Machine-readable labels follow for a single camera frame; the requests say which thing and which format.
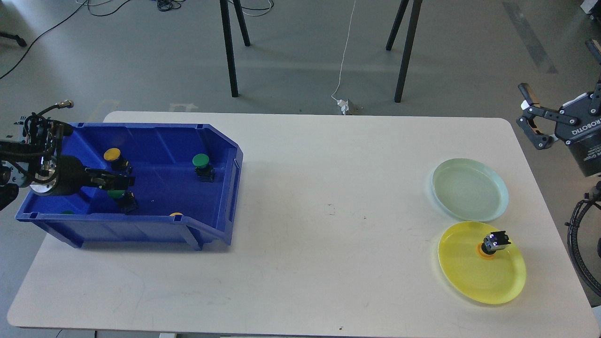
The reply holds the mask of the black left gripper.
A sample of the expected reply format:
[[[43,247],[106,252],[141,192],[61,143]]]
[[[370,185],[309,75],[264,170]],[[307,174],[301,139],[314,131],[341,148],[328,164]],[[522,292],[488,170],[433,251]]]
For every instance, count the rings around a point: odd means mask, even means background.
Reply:
[[[134,186],[135,178],[114,174],[106,170],[88,170],[75,156],[62,155],[52,158],[50,172],[56,174],[49,183],[32,183],[30,189],[40,196],[76,194],[82,187],[101,190],[127,190]]]

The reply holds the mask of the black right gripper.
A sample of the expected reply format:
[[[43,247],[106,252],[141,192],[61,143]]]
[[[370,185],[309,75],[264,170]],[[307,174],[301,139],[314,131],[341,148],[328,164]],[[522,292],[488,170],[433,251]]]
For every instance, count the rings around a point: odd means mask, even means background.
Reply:
[[[595,62],[601,64],[601,47],[597,40],[589,39],[585,45]],[[522,115],[516,120],[528,140],[537,150],[550,148],[555,138],[542,133],[535,124],[535,118],[556,122],[555,136],[571,152],[580,171],[586,177],[599,176],[601,172],[601,75],[599,74],[593,92],[585,92],[566,102],[560,111],[542,107],[532,88],[520,83],[518,90],[524,97]]]

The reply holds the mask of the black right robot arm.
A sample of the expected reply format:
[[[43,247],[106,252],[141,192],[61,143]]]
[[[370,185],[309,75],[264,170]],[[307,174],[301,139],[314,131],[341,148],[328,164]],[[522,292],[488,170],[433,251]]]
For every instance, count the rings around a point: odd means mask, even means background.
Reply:
[[[558,109],[546,108],[539,102],[527,83],[518,85],[524,100],[522,115],[516,123],[537,150],[550,148],[555,143],[567,146],[578,168],[585,177],[600,179],[601,171],[601,83],[562,104]],[[600,208],[600,182],[585,192],[577,202],[567,226],[568,255],[580,280],[595,295],[601,293],[600,280],[595,277],[582,256],[579,245],[580,226],[593,207]]]

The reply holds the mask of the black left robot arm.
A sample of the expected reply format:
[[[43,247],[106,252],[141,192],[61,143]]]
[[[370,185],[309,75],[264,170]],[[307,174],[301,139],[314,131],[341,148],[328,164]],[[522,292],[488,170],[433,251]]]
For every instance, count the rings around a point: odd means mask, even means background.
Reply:
[[[104,191],[126,191],[135,183],[132,167],[117,148],[110,148],[104,158],[111,170],[85,166],[72,155],[63,154],[62,143],[74,132],[68,123],[46,118],[54,109],[72,108],[71,100],[63,100],[39,113],[31,113],[22,124],[22,141],[1,142],[2,209],[13,203],[21,188],[30,187],[40,196],[73,195],[83,187]]]

